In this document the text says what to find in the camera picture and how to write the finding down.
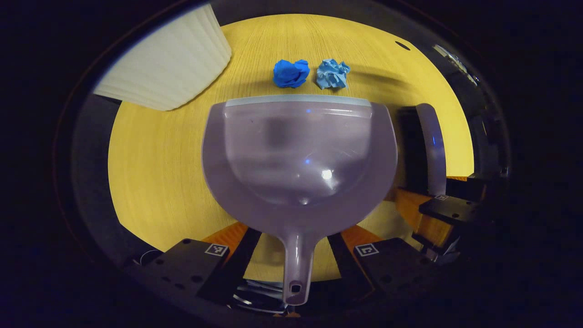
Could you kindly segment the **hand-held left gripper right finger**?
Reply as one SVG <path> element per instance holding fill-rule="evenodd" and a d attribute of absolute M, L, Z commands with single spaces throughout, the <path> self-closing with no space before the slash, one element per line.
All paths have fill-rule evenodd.
<path fill-rule="evenodd" d="M 437 266 L 399 237 L 356 225 L 327 240 L 350 297 L 418 297 L 436 283 Z"/>

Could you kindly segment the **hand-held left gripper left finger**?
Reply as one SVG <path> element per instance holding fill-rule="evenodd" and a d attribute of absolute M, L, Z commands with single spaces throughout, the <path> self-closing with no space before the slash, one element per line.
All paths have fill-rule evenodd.
<path fill-rule="evenodd" d="M 241 284 L 261 233 L 235 223 L 205 240 L 184 238 L 125 272 L 176 306 L 225 306 Z"/>

